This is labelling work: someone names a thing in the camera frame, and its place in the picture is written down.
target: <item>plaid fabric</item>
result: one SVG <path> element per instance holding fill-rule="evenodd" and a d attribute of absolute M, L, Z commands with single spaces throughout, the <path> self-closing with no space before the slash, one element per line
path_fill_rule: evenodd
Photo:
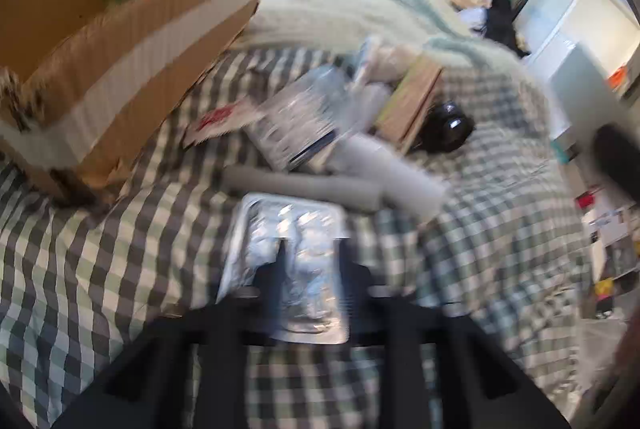
<path fill-rule="evenodd" d="M 262 100 L 333 61 L 309 50 L 222 56 L 143 149 L 106 214 L 57 209 L 14 165 L 0 165 L 0 379 L 28 420 L 49 427 L 147 320 L 215 293 L 236 204 L 218 190 L 220 171 L 264 162 L 242 133 L 183 151 L 188 123 L 245 94 Z M 577 292 L 590 269 L 546 141 L 545 102 L 525 80 L 488 69 L 443 78 L 444 96 L 477 123 L 455 153 L 415 156 L 451 184 L 444 210 L 421 229 L 400 211 L 351 214 L 351 237 L 381 284 L 415 290 L 423 305 L 473 312 L 553 398 L 574 385 Z M 380 356 L 379 348 L 252 348 L 251 427 L 372 426 Z M 424 370 L 433 384 L 430 346 Z M 437 395 L 432 412 L 437 423 Z"/>

